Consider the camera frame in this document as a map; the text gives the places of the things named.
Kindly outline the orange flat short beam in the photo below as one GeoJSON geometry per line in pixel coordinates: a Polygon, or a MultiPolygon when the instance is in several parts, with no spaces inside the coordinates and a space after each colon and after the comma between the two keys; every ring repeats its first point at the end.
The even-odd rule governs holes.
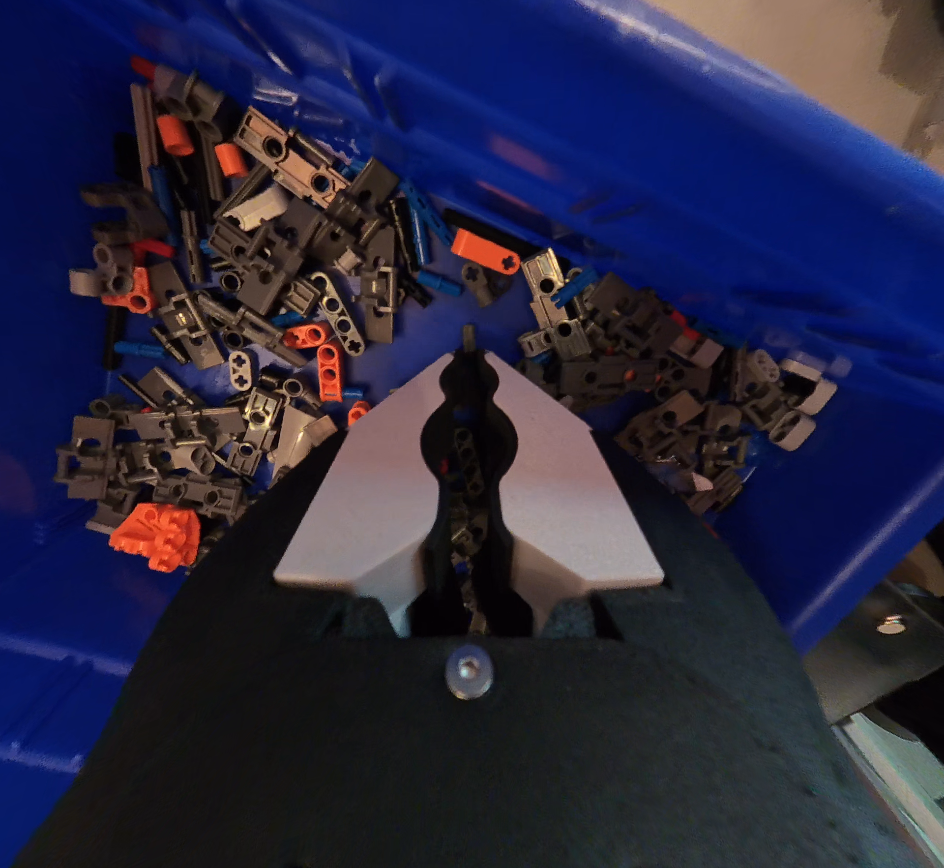
{"type": "Polygon", "coordinates": [[[502,275],[513,275],[521,268],[517,252],[464,228],[456,231],[451,250],[468,262],[502,275]]]}

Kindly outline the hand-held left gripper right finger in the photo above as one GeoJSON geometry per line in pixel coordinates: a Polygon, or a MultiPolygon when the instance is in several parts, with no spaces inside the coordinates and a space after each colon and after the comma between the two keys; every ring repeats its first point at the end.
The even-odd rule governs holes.
{"type": "Polygon", "coordinates": [[[516,437],[499,501],[513,542],[511,587],[536,630],[563,600],[661,586],[665,572],[591,428],[499,356],[484,359],[516,437]]]}

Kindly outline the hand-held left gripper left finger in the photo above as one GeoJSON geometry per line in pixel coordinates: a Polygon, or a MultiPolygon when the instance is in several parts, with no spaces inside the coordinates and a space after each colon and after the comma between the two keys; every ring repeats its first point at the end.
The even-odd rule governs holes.
{"type": "Polygon", "coordinates": [[[396,634],[412,634],[410,607],[425,590],[422,548],[440,488],[421,452],[443,404],[440,356],[348,428],[343,445],[279,561],[289,589],[378,600],[396,634]]]}

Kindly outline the blue plastic storage bin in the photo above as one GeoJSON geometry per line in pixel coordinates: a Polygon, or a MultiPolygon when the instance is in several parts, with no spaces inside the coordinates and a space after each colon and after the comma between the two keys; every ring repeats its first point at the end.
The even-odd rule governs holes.
{"type": "Polygon", "coordinates": [[[103,394],[74,296],[131,162],[131,58],[197,71],[447,209],[838,379],[716,522],[809,650],[942,520],[942,178],[642,0],[2,0],[2,860],[177,592],[84,527],[56,448],[103,394]]]}

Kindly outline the orange wedge plate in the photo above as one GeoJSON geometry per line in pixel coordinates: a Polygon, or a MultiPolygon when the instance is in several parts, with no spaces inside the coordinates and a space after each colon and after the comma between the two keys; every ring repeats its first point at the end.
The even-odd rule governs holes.
{"type": "Polygon", "coordinates": [[[112,531],[109,545],[144,557],[149,569],[170,573],[195,564],[201,523],[195,510],[169,504],[141,503],[112,531]]]}

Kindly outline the grey plate with screw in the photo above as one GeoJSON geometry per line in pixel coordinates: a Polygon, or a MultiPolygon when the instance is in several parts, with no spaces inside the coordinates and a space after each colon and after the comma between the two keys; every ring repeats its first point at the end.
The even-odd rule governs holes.
{"type": "Polygon", "coordinates": [[[943,604],[930,591],[883,580],[803,658],[830,724],[943,666],[943,604]]]}

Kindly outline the pile of grey building pieces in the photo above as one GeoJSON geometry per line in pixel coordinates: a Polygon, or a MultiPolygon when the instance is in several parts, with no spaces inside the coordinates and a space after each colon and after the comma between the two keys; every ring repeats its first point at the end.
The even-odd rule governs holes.
{"type": "Polygon", "coordinates": [[[796,450],[836,393],[807,357],[723,346],[651,288],[439,213],[376,158],[343,167],[255,107],[238,119],[195,74],[138,72],[139,180],[82,190],[123,218],[93,227],[95,266],[72,269],[70,291],[109,311],[110,365],[226,366],[232,395],[206,404],[157,365],[75,417],[55,480],[95,503],[87,528],[108,539],[138,504],[191,508],[197,564],[249,508],[261,466],[275,485],[334,436],[333,404],[349,403],[348,425],[366,415],[345,359],[392,345],[404,301],[428,307],[435,288],[487,308],[520,275],[534,326],[515,369],[577,414],[645,394],[618,444],[676,478],[699,515],[741,493],[753,437],[796,450]],[[460,228],[517,252],[519,272],[454,254],[460,228]]]}

